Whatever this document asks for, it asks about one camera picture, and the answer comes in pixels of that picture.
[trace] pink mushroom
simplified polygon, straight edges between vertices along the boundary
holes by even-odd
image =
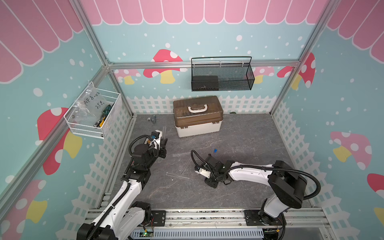
[[[255,67],[253,69],[253,75],[255,76],[254,84],[263,82],[263,76],[273,76],[275,70],[273,67]]]
[[[132,76],[141,76],[137,69],[116,69],[114,74],[120,83],[122,83],[124,79],[124,83],[126,85],[132,85],[135,83],[135,81],[132,79]]]
[[[277,76],[279,78],[288,77],[289,74],[291,73],[292,69],[293,69],[293,67],[287,66],[287,67],[283,68],[282,70],[280,70],[277,73]],[[294,90],[298,90],[300,80],[304,80],[305,86],[307,88],[309,88],[313,83],[315,71],[316,71],[315,57],[314,57],[313,53],[310,53],[310,55],[308,56],[304,65],[302,66],[301,70],[299,71],[299,73],[297,74],[295,79],[293,80],[291,88]]]
[[[372,148],[368,138],[364,135],[348,132],[331,132],[331,144],[341,145],[333,149],[334,154],[341,162],[353,155],[361,170],[368,167],[372,159]]]
[[[375,191],[380,197],[384,198],[384,176],[380,174],[368,174],[368,185]]]
[[[47,209],[47,201],[34,201],[45,186],[45,180],[31,181],[19,200],[12,207],[5,220],[1,222],[3,240],[19,240],[23,234],[25,221],[30,219],[38,223]]]
[[[68,108],[54,108],[45,111],[39,116],[37,119],[37,130],[40,140],[36,141],[36,145],[39,145],[47,137],[67,109]],[[66,150],[71,158],[75,158],[81,148],[82,142],[83,139],[81,137],[73,135],[68,129],[43,163],[45,174],[54,174],[59,169],[63,157],[63,150]]]
[[[167,49],[160,49],[151,60],[152,62],[182,62],[183,60],[176,53]],[[175,82],[175,78],[172,75],[172,70],[186,72],[186,68],[161,68],[161,69],[145,69],[144,76],[147,78],[153,78],[157,75],[161,75],[160,82],[163,84],[171,84]]]

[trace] toolbox handle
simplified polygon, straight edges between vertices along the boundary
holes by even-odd
[[[191,113],[202,113],[202,112],[205,112],[207,109],[208,109],[208,106],[206,104],[204,104],[204,108],[203,109],[197,109],[197,110],[192,110],[191,107],[188,106],[188,110]]]

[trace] white wire basket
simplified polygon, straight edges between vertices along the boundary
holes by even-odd
[[[86,89],[75,100],[75,102],[72,104],[72,107],[70,107],[64,114],[64,118],[67,121],[68,127],[73,134],[104,139],[108,135],[111,125],[114,123],[119,111],[121,110],[122,101],[120,93],[107,91],[100,88],[96,89],[100,91],[101,95],[105,97],[108,104],[112,106],[111,111],[109,112],[107,118],[104,121],[104,124],[101,127],[94,126],[95,123],[99,121],[99,119],[96,119],[96,117],[91,114],[88,114],[81,122],[75,121],[75,103],[80,97],[85,95]]]

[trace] black mesh basket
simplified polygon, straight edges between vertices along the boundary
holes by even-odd
[[[251,90],[252,57],[192,58],[192,91]]]

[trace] wire basket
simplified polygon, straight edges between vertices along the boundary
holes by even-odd
[[[103,90],[96,88],[101,91],[101,95],[105,97],[108,104],[112,106],[111,111],[109,112],[107,118],[104,121],[104,124],[101,127],[95,127],[95,123],[99,121],[94,115],[88,114],[81,122],[75,121],[75,103],[76,101],[85,94],[85,90],[80,94],[80,96],[72,104],[72,107],[64,114],[64,118],[67,121],[67,124],[73,134],[96,137],[104,139],[111,127],[111,125],[116,120],[119,111],[121,110],[122,101],[120,93]]]
[[[192,58],[192,91],[251,90],[255,76],[252,57]]]

